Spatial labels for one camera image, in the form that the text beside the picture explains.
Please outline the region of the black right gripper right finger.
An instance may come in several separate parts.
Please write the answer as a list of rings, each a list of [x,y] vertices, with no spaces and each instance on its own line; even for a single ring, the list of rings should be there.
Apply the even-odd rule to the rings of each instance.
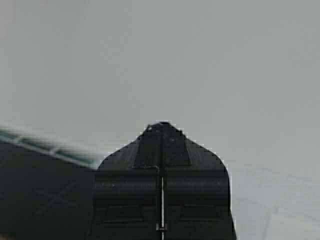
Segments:
[[[210,150],[162,122],[166,240],[235,240],[227,168]]]

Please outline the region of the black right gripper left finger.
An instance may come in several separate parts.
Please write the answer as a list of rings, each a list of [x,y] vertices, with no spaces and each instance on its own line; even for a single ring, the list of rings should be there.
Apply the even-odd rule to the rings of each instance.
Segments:
[[[89,240],[162,239],[162,124],[149,124],[94,174]]]

